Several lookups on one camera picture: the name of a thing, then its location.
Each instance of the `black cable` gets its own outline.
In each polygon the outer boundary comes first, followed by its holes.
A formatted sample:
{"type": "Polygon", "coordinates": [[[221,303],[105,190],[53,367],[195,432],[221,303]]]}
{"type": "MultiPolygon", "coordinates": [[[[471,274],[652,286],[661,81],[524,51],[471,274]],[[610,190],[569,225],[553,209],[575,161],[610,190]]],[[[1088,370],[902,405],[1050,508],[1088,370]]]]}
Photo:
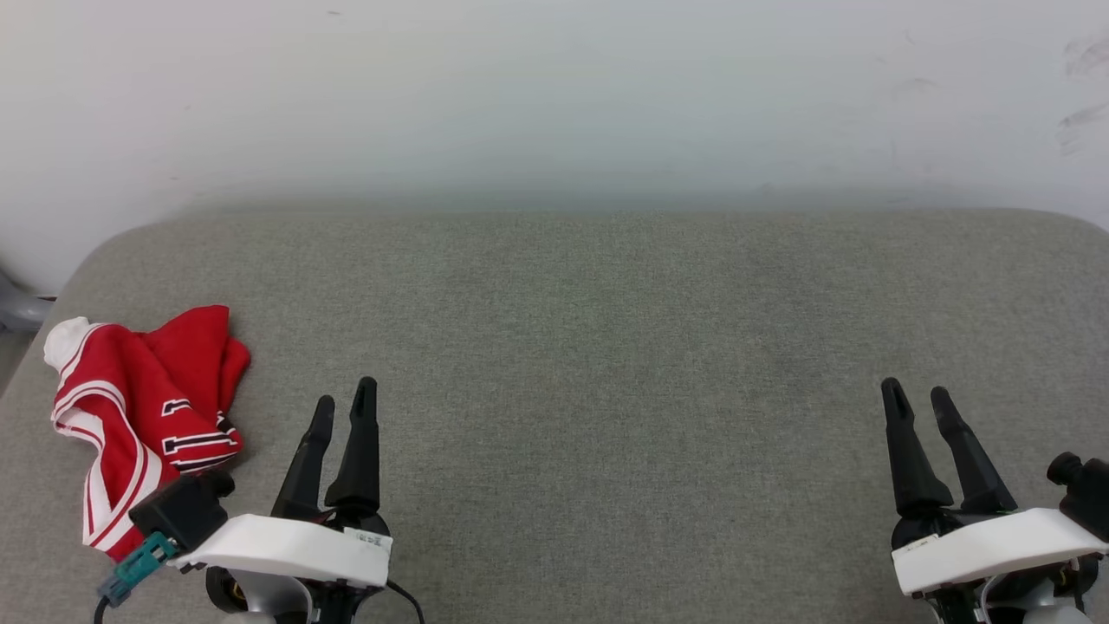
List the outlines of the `black cable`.
{"type": "Polygon", "coordinates": [[[413,596],[411,594],[409,594],[408,592],[406,592],[404,587],[401,587],[400,585],[397,585],[393,581],[386,581],[385,582],[385,586],[388,587],[388,589],[390,589],[390,590],[393,590],[394,592],[400,594],[401,596],[408,599],[408,602],[413,603],[413,606],[416,607],[416,617],[419,620],[419,624],[426,624],[424,622],[424,610],[420,608],[419,607],[419,603],[416,602],[416,596],[413,596]]]}
{"type": "Polygon", "coordinates": [[[92,624],[104,623],[104,610],[108,608],[108,596],[102,596],[96,603],[96,611],[92,612],[92,624]]]}

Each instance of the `white wall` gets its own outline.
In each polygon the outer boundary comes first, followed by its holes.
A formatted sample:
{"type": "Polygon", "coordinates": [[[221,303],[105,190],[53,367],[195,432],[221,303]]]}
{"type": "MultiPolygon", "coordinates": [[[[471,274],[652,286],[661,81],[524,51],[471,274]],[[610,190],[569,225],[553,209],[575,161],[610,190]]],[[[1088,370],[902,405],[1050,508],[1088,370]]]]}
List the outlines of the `white wall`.
{"type": "Polygon", "coordinates": [[[55,291],[213,208],[1109,225],[1107,27],[1106,0],[0,0],[0,265],[55,291]]]}

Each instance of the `clothing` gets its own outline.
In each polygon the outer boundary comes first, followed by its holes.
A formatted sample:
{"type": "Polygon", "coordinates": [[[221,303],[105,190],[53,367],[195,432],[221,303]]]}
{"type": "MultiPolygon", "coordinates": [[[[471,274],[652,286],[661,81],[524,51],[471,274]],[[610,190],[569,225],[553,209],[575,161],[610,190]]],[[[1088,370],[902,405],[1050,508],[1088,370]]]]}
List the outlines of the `clothing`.
{"type": "Polygon", "coordinates": [[[250,352],[223,305],[196,307],[150,333],[79,317],[47,337],[60,383],[51,422],[96,448],[85,478],[83,542],[114,561],[142,543],[128,511],[181,473],[243,448],[226,413],[250,352]]]}

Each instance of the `teal connector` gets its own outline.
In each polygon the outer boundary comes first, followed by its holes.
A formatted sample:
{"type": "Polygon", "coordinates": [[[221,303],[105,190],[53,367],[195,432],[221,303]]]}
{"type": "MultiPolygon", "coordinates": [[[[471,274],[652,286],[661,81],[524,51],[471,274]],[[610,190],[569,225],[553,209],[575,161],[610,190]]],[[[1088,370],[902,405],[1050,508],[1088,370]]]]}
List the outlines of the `teal connector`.
{"type": "Polygon", "coordinates": [[[108,599],[108,604],[115,608],[131,596],[131,590],[176,554],[177,548],[165,535],[151,533],[142,545],[115,566],[111,579],[104,581],[96,593],[108,599]]]}

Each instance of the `floor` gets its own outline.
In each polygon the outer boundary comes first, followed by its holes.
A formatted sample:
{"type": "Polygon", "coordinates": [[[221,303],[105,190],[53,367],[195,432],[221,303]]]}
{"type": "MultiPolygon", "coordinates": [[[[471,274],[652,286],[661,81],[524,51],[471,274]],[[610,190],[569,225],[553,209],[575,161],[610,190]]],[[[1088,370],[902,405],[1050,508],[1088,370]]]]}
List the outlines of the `floor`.
{"type": "Polygon", "coordinates": [[[34,335],[0,330],[0,395],[8,388],[8,381],[31,347],[34,335]]]}

